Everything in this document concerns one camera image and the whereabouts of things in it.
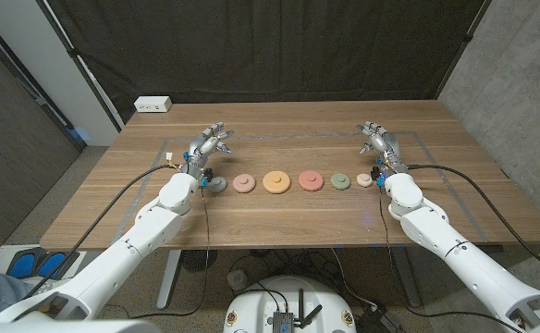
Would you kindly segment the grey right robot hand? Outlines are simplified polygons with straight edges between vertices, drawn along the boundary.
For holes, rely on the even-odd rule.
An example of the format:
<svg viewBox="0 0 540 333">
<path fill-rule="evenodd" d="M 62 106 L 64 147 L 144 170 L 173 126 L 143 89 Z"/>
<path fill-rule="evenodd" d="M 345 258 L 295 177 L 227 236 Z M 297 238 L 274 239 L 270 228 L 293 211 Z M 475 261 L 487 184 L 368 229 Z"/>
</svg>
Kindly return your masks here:
<svg viewBox="0 0 540 333">
<path fill-rule="evenodd" d="M 374 151 L 380 162 L 393 173 L 406 173 L 407 166 L 402 161 L 401 150 L 396 136 L 387 129 L 371 121 L 357 125 L 356 129 L 367 137 L 360 154 Z"/>
</svg>

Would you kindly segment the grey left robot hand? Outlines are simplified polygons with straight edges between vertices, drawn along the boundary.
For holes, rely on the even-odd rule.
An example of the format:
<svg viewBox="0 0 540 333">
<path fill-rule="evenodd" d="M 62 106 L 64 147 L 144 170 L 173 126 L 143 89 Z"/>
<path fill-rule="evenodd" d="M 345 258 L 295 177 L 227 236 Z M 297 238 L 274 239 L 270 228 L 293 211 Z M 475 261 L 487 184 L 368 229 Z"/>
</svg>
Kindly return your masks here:
<svg viewBox="0 0 540 333">
<path fill-rule="evenodd" d="M 206 128 L 197 135 L 189 145 L 185 153 L 185 163 L 181 166 L 181 172 L 199 179 L 203 175 L 208 157 L 215 152 L 231 153 L 224 140 L 234 134 L 233 130 L 222 131 L 223 122 L 217 122 Z"/>
</svg>

